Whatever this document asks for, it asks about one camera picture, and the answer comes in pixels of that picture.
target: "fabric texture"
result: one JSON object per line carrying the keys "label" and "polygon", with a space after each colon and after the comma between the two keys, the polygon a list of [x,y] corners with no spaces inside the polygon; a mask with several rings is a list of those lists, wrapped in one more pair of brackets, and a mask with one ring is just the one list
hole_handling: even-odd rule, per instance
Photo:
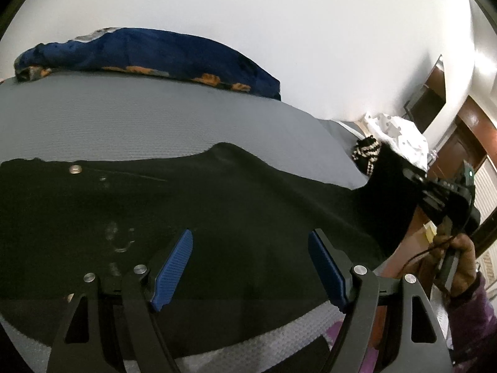
{"label": "fabric texture", "polygon": [[402,173],[391,155],[398,157],[382,150],[378,164],[395,169],[377,168],[378,177],[357,190],[283,173],[230,144],[177,159],[78,162],[78,174],[69,173],[70,163],[5,162],[0,268],[13,278],[0,283],[12,299],[0,304],[2,315],[50,344],[60,311],[45,310],[45,326],[33,332],[29,304],[75,292],[88,270],[125,273],[190,228],[195,249],[175,298],[158,314],[173,356],[282,327],[326,301],[307,255],[309,231],[321,227],[371,269],[403,237],[416,205],[408,192],[396,202],[404,212],[396,218],[384,212],[372,220],[368,212],[375,200],[368,196]]}
{"label": "fabric texture", "polygon": [[[326,342],[322,340],[324,349],[317,347],[310,354],[302,352],[302,349],[318,341],[329,325],[343,317],[344,315],[327,301],[283,327],[226,348],[179,357],[176,359],[176,364],[183,373],[259,373],[263,371],[301,373],[302,366],[306,367],[306,371],[317,373],[328,357],[329,350]],[[50,347],[25,337],[1,315],[0,323],[34,373],[45,373],[50,357]],[[6,345],[1,336],[0,345]],[[127,373],[140,373],[136,361],[127,360],[125,366]]]}
{"label": "fabric texture", "polygon": [[33,83],[9,79],[0,102],[0,162],[175,158],[227,142],[300,177],[352,189],[366,183],[340,136],[272,99],[155,77],[63,72]]}
{"label": "fabric texture", "polygon": [[384,113],[372,117],[366,112],[361,123],[376,140],[388,144],[419,169],[428,170],[428,142],[413,122]]}
{"label": "fabric texture", "polygon": [[475,284],[454,298],[447,308],[454,352],[454,373],[495,371],[497,319],[478,273]]}
{"label": "fabric texture", "polygon": [[210,39],[144,28],[107,28],[39,44],[14,63],[19,81],[59,70],[109,70],[200,82],[280,100],[280,83],[240,52]]}

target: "blue gripper pad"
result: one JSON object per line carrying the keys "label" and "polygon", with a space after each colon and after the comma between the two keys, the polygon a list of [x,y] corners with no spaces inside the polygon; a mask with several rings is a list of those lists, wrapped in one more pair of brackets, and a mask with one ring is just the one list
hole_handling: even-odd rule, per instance
{"label": "blue gripper pad", "polygon": [[192,250],[193,235],[190,230],[185,230],[157,275],[155,293],[150,301],[155,311],[170,303]]}
{"label": "blue gripper pad", "polygon": [[345,295],[344,277],[314,231],[309,233],[308,250],[331,304],[345,312],[349,301]]}

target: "purple sleeve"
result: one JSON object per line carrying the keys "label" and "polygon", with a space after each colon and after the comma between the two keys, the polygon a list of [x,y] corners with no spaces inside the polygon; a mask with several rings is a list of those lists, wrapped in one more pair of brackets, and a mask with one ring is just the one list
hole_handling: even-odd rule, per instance
{"label": "purple sleeve", "polygon": [[447,308],[454,353],[466,351],[478,357],[485,338],[497,331],[497,319],[485,292],[485,279],[476,277],[472,288],[452,299]]}

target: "human hand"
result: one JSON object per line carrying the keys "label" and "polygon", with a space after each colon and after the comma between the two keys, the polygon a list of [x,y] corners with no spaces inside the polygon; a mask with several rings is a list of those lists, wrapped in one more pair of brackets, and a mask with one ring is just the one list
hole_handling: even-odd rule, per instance
{"label": "human hand", "polygon": [[[430,246],[434,247],[442,244],[449,240],[449,238],[449,236],[437,234],[433,238],[433,243]],[[445,243],[438,248],[433,248],[429,252],[427,260],[433,264],[438,264],[445,255],[445,251],[449,248],[449,246],[461,251],[459,264],[457,266],[450,290],[451,297],[456,297],[464,293],[476,280],[475,246],[473,241],[471,241],[466,234],[459,234],[456,238],[451,240],[450,243]]]}

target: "wooden door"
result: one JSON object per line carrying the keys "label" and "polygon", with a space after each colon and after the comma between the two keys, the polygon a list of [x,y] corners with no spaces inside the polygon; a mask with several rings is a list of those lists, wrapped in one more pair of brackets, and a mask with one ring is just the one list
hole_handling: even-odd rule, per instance
{"label": "wooden door", "polygon": [[463,160],[475,171],[486,157],[486,151],[465,124],[460,122],[449,140],[438,152],[438,158],[428,170],[429,177],[453,178]]}

